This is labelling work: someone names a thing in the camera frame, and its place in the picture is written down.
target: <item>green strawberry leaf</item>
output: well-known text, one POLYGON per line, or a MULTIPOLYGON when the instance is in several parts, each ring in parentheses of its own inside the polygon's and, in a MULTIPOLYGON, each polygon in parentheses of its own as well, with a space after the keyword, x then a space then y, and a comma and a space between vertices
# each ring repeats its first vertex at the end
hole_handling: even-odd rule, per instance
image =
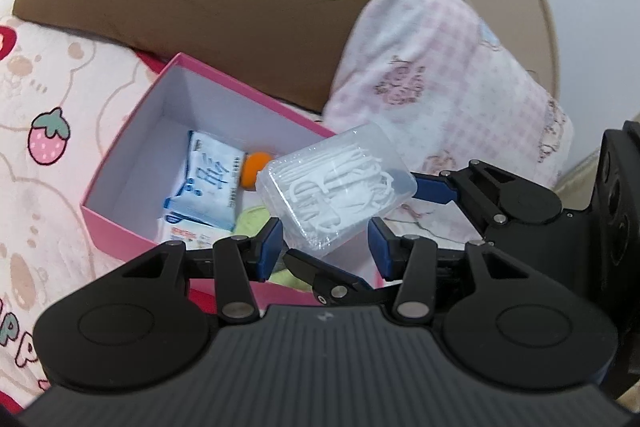
POLYGON ((53 138, 56 134, 63 140, 68 140, 70 135, 69 124, 62 117, 62 109, 56 107, 51 112, 38 115, 31 123, 31 128, 44 129, 47 138, 53 138))

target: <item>plastic packet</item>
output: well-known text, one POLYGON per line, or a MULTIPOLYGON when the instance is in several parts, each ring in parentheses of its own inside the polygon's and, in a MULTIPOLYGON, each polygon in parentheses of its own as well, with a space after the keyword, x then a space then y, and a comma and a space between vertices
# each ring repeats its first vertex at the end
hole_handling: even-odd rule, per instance
POLYGON ((164 200, 165 209, 206 225, 232 230, 244 152, 197 131, 189 131, 184 183, 164 200))
POLYGON ((411 199, 417 182, 370 123, 269 162, 256 190, 290 248, 324 257, 411 199))
POLYGON ((166 214, 159 220, 158 243, 165 241, 184 241, 187 250, 211 248, 219 239, 229 237, 228 230, 217 229, 179 216, 174 212, 166 214))

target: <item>pink box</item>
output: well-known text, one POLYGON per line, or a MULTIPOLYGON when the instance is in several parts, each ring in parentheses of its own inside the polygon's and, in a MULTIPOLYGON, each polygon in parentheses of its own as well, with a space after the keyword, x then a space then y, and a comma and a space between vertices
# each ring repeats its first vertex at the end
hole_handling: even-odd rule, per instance
MULTIPOLYGON (((188 131, 203 131, 247 152, 287 154, 333 133, 280 102, 184 54, 162 70, 132 112, 82 200, 94 245, 122 261, 156 245, 164 198, 184 180, 188 131)), ((242 191, 241 206, 260 204, 242 191)), ((192 287, 213 293, 210 280, 192 287)), ((310 293, 254 283, 258 305, 316 304, 310 293)))

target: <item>wall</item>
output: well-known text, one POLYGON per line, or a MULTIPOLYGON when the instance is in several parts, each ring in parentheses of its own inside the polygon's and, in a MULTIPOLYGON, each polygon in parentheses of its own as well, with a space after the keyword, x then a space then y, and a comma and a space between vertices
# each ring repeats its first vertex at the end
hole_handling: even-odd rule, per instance
POLYGON ((560 48, 560 102, 575 126, 567 169, 605 128, 640 112, 640 0, 549 0, 560 48))

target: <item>clear plastic container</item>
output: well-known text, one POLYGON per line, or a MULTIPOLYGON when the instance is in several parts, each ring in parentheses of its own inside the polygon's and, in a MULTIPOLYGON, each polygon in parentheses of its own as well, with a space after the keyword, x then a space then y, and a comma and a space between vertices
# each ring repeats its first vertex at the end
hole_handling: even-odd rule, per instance
POLYGON ((315 257, 340 247, 412 198, 414 176, 380 127, 369 123, 269 162, 256 190, 284 239, 315 257))

